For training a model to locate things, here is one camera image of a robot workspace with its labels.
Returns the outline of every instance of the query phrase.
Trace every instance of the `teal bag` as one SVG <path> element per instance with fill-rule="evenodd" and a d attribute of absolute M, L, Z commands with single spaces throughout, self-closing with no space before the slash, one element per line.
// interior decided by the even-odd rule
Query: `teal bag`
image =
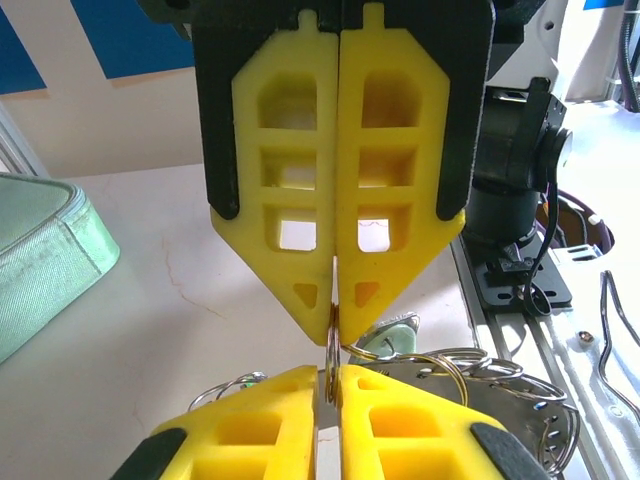
<path fill-rule="evenodd" d="M 82 189 L 0 173 L 0 362 L 102 278 L 119 255 Z"/>

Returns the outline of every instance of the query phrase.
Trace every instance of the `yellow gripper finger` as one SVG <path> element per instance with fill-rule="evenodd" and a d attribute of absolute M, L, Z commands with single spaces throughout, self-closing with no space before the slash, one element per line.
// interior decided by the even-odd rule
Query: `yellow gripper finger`
<path fill-rule="evenodd" d="M 357 341 L 464 226 L 436 215 L 449 79 L 384 6 L 340 36 L 336 251 L 340 339 Z"/>
<path fill-rule="evenodd" d="M 299 367 L 161 425 L 112 480 L 314 479 L 317 373 Z M 340 377 L 344 480 L 548 478 L 484 414 L 364 367 Z"/>
<path fill-rule="evenodd" d="M 240 213 L 216 231 L 316 344 L 324 345 L 335 256 L 338 35 L 316 14 L 271 35 L 233 79 Z"/>

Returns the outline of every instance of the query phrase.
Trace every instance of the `wall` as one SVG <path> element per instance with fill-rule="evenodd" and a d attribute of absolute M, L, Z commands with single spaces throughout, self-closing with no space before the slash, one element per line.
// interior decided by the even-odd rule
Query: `wall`
<path fill-rule="evenodd" d="M 0 6 L 46 85 L 0 102 L 51 176 L 202 161 L 193 68 L 116 78 L 104 58 L 101 65 L 69 0 L 0 0 Z M 6 68 L 0 65 L 0 74 Z"/>
<path fill-rule="evenodd" d="M 561 96 L 600 98 L 615 64 L 622 15 L 619 6 L 601 7 L 620 1 L 562 0 L 569 6 L 559 48 L 544 40 L 549 33 L 542 25 L 555 15 L 555 3 L 547 5 L 528 28 L 541 32 L 537 56 L 516 54 L 500 74 L 504 86 L 526 86 L 518 74 L 529 73 L 532 63 L 537 68 L 540 52 L 555 56 L 558 49 L 558 62 L 550 65 L 559 69 Z M 0 7 L 24 47 L 22 57 L 7 60 L 0 28 L 0 81 L 21 75 L 0 104 L 52 176 L 202 161 L 195 77 L 184 55 L 190 46 L 170 26 L 151 24 L 135 0 L 0 0 Z M 113 8 L 122 15 L 110 24 Z"/>

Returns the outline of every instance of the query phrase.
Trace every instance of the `triangular cutout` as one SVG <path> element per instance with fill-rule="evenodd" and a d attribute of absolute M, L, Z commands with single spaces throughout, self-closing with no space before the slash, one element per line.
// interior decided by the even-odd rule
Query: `triangular cutout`
<path fill-rule="evenodd" d="M 356 283 L 356 307 L 362 308 L 380 290 L 378 282 Z"/>
<path fill-rule="evenodd" d="M 315 308 L 318 303 L 318 286 L 309 283 L 296 283 L 293 286 L 293 291 L 296 292 L 300 300 L 308 308 Z"/>

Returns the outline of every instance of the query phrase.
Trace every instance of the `silver ring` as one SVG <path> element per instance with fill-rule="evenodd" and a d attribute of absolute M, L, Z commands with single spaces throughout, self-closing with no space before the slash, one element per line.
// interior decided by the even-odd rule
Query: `silver ring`
<path fill-rule="evenodd" d="M 560 390 L 555 385 L 551 385 L 544 380 L 540 380 L 539 378 L 532 377 L 530 375 L 522 374 L 518 377 L 518 380 L 522 380 L 534 388 L 542 390 L 546 395 L 540 393 L 519 391 L 506 384 L 502 384 L 500 382 L 496 383 L 498 388 L 501 388 L 512 395 L 523 398 L 525 400 L 531 400 L 533 402 L 550 402 L 550 403 L 560 403 L 564 402 L 567 399 L 567 394 Z"/>
<path fill-rule="evenodd" d="M 338 398 L 338 370 L 340 368 L 340 331 L 338 329 L 338 307 L 331 306 L 331 321 L 327 334 L 327 351 L 324 366 L 324 399 L 336 404 Z"/>
<path fill-rule="evenodd" d="M 503 360 L 501 358 L 492 358 L 491 362 L 487 364 L 484 372 L 491 372 L 493 376 L 482 376 L 471 374 L 468 380 L 474 380 L 479 382 L 500 382 L 504 380 L 514 380 L 520 378 L 523 375 L 524 369 L 517 363 Z"/>
<path fill-rule="evenodd" d="M 398 358 L 398 353 L 394 353 L 386 357 L 381 357 L 379 355 L 376 355 L 375 353 L 369 352 L 368 350 L 356 347 L 355 345 L 342 345 L 341 348 L 349 355 L 353 355 L 360 360 L 366 360 L 367 362 L 390 362 Z"/>
<path fill-rule="evenodd" d="M 429 352 L 429 355 L 448 358 L 468 378 L 473 376 L 473 372 L 487 367 L 492 361 L 489 354 L 479 348 L 444 348 Z M 440 372 L 438 369 L 434 369 L 432 372 L 433 375 L 442 375 L 443 373 L 445 372 Z"/>
<path fill-rule="evenodd" d="M 460 404 L 464 407 L 469 406 L 469 390 L 462 372 L 449 358 L 445 356 L 431 356 L 431 354 L 406 353 L 398 355 L 398 361 L 409 361 L 416 363 L 427 363 L 440 367 L 444 372 L 443 375 L 449 375 L 458 388 L 460 394 Z"/>
<path fill-rule="evenodd" d="M 563 407 L 569 417 L 569 432 L 567 433 L 568 441 L 558 457 L 555 458 L 555 461 L 547 467 L 547 472 L 554 477 L 562 473 L 562 471 L 567 467 L 569 460 L 571 460 L 571 457 L 573 456 L 573 452 L 575 452 L 576 447 L 578 446 L 578 438 L 580 437 L 580 414 L 578 413 L 578 410 L 569 405 L 563 405 Z M 545 446 L 549 426 L 551 425 L 549 422 L 546 423 L 547 425 L 545 426 L 545 431 L 542 436 L 545 440 Z"/>
<path fill-rule="evenodd" d="M 222 395 L 229 390 L 231 387 L 236 385 L 247 385 L 251 383 L 260 383 L 263 380 L 266 380 L 268 376 L 262 372 L 252 372 L 247 373 L 246 375 L 242 375 L 241 377 L 236 378 L 235 380 L 231 380 L 230 382 L 221 383 L 216 385 L 215 387 L 211 387 L 208 390 L 205 390 L 200 395 L 198 395 L 190 404 L 189 408 L 187 408 L 187 412 L 191 412 L 196 408 L 200 408 L 206 403 L 215 402 L 216 400 L 220 400 Z M 209 400 L 209 397 L 216 395 L 213 400 Z"/>

